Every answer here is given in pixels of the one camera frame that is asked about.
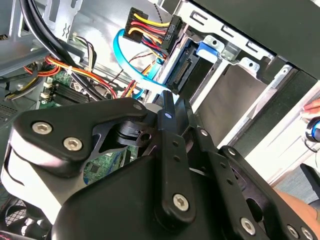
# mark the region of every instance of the cooling fan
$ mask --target cooling fan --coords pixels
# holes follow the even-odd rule
[[[8,199],[0,212],[0,230],[45,240],[52,225],[38,207],[16,197]]]

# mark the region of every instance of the motherboard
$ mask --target motherboard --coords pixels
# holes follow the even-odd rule
[[[65,71],[61,71],[44,81],[39,101],[39,109],[48,109],[88,103],[90,99]],[[128,163],[135,160],[137,155],[137,147],[127,146],[123,151],[107,153],[90,160],[83,171],[85,184],[92,184],[102,179],[122,167],[125,161]]]

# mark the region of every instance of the person's hand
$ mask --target person's hand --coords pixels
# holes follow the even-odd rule
[[[301,116],[305,119],[320,117],[320,98],[305,105]]]

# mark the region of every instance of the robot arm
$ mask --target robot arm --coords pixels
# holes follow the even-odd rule
[[[156,113],[120,98],[21,114],[3,185],[42,209],[52,239],[317,239],[235,149],[214,146],[188,102],[161,99]],[[85,186],[88,160],[127,145],[138,159]]]

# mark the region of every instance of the metal sheet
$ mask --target metal sheet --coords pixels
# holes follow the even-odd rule
[[[239,66],[230,66],[200,105],[197,114],[218,145],[267,87]]]
[[[0,35],[9,35],[12,0],[1,1],[0,7]]]
[[[320,78],[320,8],[309,0],[193,0],[314,78]]]
[[[75,16],[71,32],[90,41],[97,52],[97,63],[113,70],[120,71],[113,52],[113,40],[117,32],[126,25],[130,8],[137,8],[149,15],[148,19],[159,21],[154,5],[147,0],[83,0],[78,14]],[[160,10],[164,22],[171,16]],[[142,44],[120,39],[123,54],[129,60],[136,54],[146,51]],[[132,62],[139,70],[144,69],[153,60],[153,57],[140,58]]]
[[[33,35],[22,34],[22,13],[19,0],[8,0],[12,10],[7,40],[0,41],[0,76],[34,62],[47,54],[45,49],[31,52],[35,47]]]

